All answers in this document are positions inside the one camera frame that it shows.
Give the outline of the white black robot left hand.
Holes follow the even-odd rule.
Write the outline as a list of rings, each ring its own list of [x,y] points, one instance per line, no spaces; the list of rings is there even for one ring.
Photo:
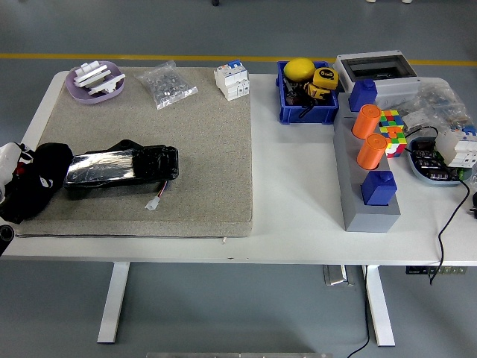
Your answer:
[[[1,147],[1,201],[6,197],[6,186],[12,181],[20,158],[33,159],[34,152],[25,144],[9,142]]]

